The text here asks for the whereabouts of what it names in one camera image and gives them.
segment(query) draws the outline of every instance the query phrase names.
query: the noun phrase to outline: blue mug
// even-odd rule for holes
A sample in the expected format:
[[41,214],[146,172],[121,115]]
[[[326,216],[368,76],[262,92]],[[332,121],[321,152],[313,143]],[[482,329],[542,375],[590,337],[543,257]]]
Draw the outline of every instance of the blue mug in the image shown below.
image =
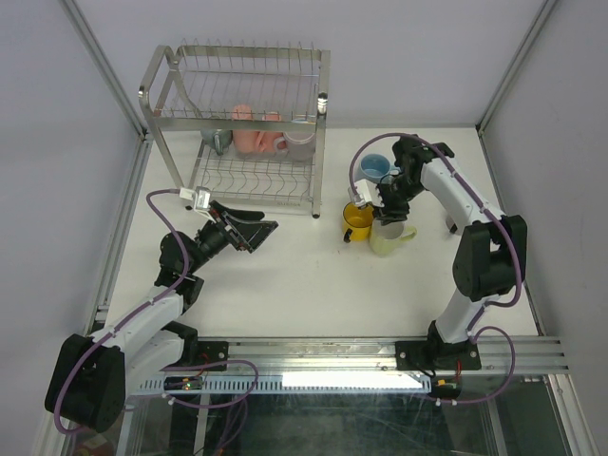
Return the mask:
[[369,154],[359,162],[355,173],[355,181],[367,179],[373,183],[389,183],[389,179],[385,179],[385,177],[390,174],[390,171],[397,171],[398,169],[385,156]]

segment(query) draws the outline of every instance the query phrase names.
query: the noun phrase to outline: pink mug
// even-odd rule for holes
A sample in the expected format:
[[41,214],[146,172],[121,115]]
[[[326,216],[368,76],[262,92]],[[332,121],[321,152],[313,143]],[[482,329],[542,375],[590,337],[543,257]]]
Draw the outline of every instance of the pink mug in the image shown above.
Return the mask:
[[[264,121],[280,122],[281,116],[277,112],[269,112],[262,117]],[[257,152],[278,152],[278,149],[284,149],[287,145],[279,143],[276,145],[276,139],[282,138],[283,134],[278,131],[260,131],[256,140]]]
[[[232,110],[232,118],[235,121],[252,121],[254,114],[248,104],[239,104]],[[255,130],[233,130],[232,137],[238,152],[248,154],[257,151],[257,137],[259,131]]]

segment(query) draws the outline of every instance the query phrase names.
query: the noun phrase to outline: mug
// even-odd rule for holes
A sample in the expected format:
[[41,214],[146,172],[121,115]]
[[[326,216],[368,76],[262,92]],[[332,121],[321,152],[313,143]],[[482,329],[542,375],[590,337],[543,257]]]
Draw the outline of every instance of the mug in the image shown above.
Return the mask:
[[[278,112],[269,112],[264,114],[262,121],[280,122],[281,115]],[[284,149],[285,146],[279,147],[277,141],[283,138],[282,133],[278,131],[260,131],[256,139],[256,152],[278,152],[279,149]]]
[[357,168],[355,180],[361,181],[367,179],[373,183],[388,183],[384,178],[390,174],[390,171],[398,170],[396,166],[390,163],[383,155],[369,154],[366,155]]
[[365,240],[370,236],[371,223],[373,222],[373,208],[366,206],[359,209],[349,202],[342,212],[342,234],[344,241]]
[[397,247],[416,237],[418,231],[413,226],[406,228],[406,224],[397,221],[382,225],[380,220],[374,220],[371,225],[370,247],[375,254],[385,257]]
[[[233,108],[232,118],[235,121],[252,121],[254,114],[248,104],[239,104]],[[255,130],[233,130],[232,136],[237,151],[244,154],[255,152],[258,135],[259,131]]]
[[[220,117],[212,116],[209,119],[220,119]],[[223,155],[224,150],[228,149],[232,142],[231,130],[218,130],[215,128],[204,129],[200,131],[205,143],[216,151],[218,155]]]
[[[306,120],[295,119],[292,122],[304,124]],[[283,136],[275,139],[275,149],[280,143],[287,144],[287,154],[294,162],[305,162],[314,155],[314,133],[283,133]]]

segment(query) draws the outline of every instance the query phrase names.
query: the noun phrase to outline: glass panel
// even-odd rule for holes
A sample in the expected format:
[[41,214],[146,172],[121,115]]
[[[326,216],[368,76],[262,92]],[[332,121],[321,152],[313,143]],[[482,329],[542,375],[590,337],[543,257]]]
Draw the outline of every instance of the glass panel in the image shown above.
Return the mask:
[[[462,397],[497,388],[500,377],[465,376]],[[436,407],[408,394],[252,394],[245,406],[197,410],[141,397],[102,436],[82,432],[68,456],[568,455],[543,381],[514,378],[495,402]],[[221,404],[226,394],[182,395]]]

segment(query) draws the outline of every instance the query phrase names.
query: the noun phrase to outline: gray mug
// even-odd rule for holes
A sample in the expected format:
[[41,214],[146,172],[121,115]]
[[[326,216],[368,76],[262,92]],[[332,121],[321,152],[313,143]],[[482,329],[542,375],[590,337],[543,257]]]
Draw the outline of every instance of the gray mug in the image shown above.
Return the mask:
[[[219,119],[219,117],[211,117],[210,119]],[[201,130],[200,135],[205,143],[215,150],[218,155],[223,155],[224,150],[226,150],[232,142],[232,130],[209,128]]]

